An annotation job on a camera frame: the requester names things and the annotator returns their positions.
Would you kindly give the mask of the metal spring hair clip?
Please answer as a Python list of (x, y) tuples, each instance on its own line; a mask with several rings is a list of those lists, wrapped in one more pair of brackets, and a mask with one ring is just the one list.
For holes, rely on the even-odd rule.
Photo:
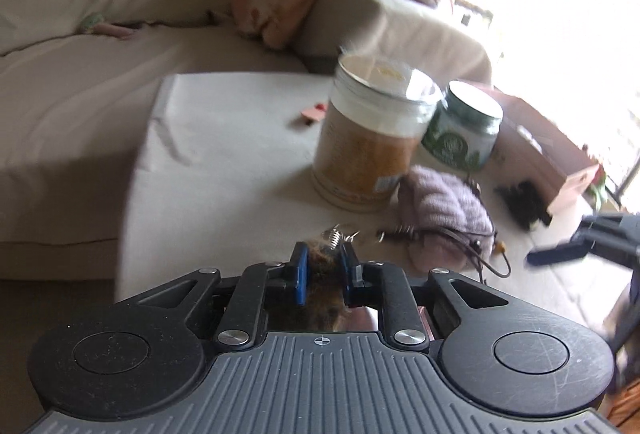
[(360, 229), (352, 224), (335, 224), (322, 232), (323, 241), (332, 249), (343, 243), (353, 242), (360, 235)]

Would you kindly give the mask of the clear jar silver lid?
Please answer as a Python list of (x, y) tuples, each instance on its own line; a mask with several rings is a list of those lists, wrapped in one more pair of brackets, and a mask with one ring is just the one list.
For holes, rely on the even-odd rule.
[(386, 208), (440, 98), (431, 77), (408, 64), (342, 55), (312, 161), (314, 188), (345, 210)]

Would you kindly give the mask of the black hair claw clip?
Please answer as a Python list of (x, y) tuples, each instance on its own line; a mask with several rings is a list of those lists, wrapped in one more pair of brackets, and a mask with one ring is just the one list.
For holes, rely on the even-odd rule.
[(495, 193), (506, 204), (514, 222), (523, 230), (532, 230), (538, 224), (549, 227), (552, 216), (535, 185), (530, 180), (511, 186), (497, 186)]

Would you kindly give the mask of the small pink item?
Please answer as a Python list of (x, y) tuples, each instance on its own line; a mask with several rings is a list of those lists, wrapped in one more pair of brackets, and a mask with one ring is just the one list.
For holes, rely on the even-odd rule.
[(326, 117), (326, 104), (315, 104), (304, 109), (300, 116), (307, 124), (319, 123)]

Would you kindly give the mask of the white jar green lid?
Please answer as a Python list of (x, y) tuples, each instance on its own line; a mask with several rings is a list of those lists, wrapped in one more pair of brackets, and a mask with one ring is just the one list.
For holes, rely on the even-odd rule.
[(476, 172), (495, 147), (502, 119), (503, 108), (484, 90), (451, 81), (436, 105), (422, 145), (450, 168)]

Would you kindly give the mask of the brown furry scrunchie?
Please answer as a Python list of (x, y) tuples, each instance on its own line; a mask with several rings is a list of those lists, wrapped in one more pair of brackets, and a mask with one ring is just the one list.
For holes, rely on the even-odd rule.
[(326, 240), (305, 242), (308, 246), (306, 301), (270, 304), (268, 330), (284, 332), (345, 331), (352, 311), (344, 301), (340, 265)]

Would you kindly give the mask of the beige sofa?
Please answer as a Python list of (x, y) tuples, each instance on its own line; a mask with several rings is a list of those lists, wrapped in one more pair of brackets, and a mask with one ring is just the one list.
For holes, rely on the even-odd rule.
[(155, 94), (174, 73), (329, 72), (343, 50), (445, 84), (489, 82), (485, 47), (443, 8), (316, 0), (282, 52), (229, 0), (1, 0), (1, 275), (110, 279)]

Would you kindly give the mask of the pink cardboard box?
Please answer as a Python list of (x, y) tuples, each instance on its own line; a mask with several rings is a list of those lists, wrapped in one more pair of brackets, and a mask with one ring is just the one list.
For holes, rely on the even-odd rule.
[(596, 162), (523, 99), (488, 90), (503, 110), (488, 163), (503, 186), (531, 182), (551, 215), (580, 199), (598, 172)]

